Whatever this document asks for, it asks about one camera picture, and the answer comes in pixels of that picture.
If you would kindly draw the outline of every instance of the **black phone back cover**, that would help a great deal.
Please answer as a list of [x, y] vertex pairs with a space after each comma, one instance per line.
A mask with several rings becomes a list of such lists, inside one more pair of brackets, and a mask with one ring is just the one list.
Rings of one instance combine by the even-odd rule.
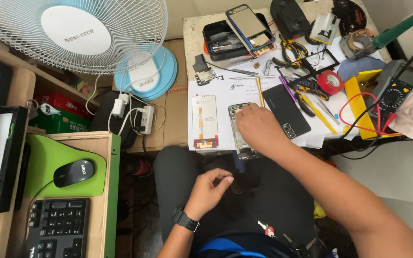
[[[292, 139], [312, 130], [283, 84], [263, 91], [262, 95], [288, 138]], [[284, 128], [288, 125], [294, 135]]]

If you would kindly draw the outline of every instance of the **black pants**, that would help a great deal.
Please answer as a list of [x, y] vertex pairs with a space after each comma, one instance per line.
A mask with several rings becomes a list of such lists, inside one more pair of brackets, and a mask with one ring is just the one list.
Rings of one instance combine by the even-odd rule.
[[[301, 183], [268, 158], [247, 162], [247, 171], [240, 176], [251, 177], [259, 172], [261, 176], [257, 191], [243, 202], [236, 198], [245, 195], [237, 195], [230, 189], [226, 191], [221, 202], [200, 220], [192, 251], [195, 252], [208, 240], [224, 232], [264, 233], [257, 221], [272, 226], [275, 236], [283, 243], [283, 234], [299, 245], [307, 245], [313, 239], [313, 198]], [[174, 226], [173, 211], [177, 206], [186, 204], [201, 172], [194, 153], [178, 146], [169, 146], [159, 152], [154, 162], [154, 173], [162, 240], [165, 242]], [[244, 211], [242, 216], [229, 216], [233, 213], [231, 209], [240, 208]]]

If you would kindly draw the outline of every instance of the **electric fan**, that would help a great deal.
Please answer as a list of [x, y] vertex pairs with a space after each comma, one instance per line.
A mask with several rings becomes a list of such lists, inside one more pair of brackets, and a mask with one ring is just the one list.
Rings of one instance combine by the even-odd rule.
[[144, 101], [176, 76], [173, 54], [161, 47], [167, 23], [164, 0], [0, 0], [3, 42], [73, 72], [125, 75], [126, 91], [131, 85]]

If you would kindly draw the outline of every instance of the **red box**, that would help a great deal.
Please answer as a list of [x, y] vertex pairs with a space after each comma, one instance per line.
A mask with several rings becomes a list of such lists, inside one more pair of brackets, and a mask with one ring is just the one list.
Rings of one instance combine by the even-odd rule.
[[63, 109], [67, 112], [72, 114], [78, 115], [82, 118], [93, 120], [93, 115], [87, 112], [85, 106], [72, 101], [69, 98], [63, 97], [58, 93], [50, 94], [50, 95], [42, 95], [35, 97], [35, 100], [41, 105], [47, 103], [55, 108]]

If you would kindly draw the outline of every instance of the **black mouse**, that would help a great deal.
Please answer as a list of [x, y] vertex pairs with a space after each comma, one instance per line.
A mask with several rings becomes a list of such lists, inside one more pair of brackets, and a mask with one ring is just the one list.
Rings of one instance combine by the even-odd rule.
[[63, 165], [54, 172], [56, 187], [65, 187], [89, 179], [95, 173], [93, 162], [81, 159]]

